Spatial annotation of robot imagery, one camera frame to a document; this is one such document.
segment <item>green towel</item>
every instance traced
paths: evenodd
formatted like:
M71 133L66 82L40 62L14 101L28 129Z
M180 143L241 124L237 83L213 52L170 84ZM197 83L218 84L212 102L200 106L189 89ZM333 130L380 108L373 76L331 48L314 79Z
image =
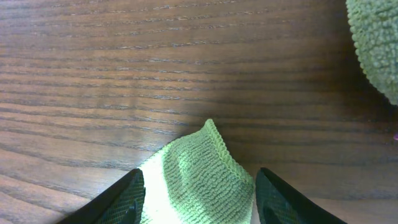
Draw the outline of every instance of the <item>green towel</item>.
M398 105L398 0L347 0L346 4L363 72Z
M139 168L146 187L141 223L250 223L254 181L210 119Z

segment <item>wooden surface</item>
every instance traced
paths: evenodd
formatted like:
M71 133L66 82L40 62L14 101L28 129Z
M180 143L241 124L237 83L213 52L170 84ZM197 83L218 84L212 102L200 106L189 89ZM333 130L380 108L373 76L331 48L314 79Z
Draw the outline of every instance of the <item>wooden surface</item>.
M0 223L59 220L208 118L252 175L398 220L397 115L344 1L0 0Z

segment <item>textured fabric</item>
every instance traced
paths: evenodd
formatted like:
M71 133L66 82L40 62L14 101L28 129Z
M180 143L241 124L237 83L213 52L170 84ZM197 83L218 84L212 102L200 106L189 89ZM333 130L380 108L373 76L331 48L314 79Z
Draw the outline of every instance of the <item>textured fabric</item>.
M346 3L361 68L372 85L398 105L398 0Z
M139 168L146 187L141 223L250 223L254 181L210 119Z

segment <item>dark wood plank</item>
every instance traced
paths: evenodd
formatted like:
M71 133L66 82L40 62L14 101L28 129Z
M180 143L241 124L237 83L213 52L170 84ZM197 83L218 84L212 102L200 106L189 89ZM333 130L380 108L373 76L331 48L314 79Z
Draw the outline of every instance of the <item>dark wood plank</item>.
M0 30L0 223L59 220L208 118L252 175L398 219L398 113L343 0L0 0Z

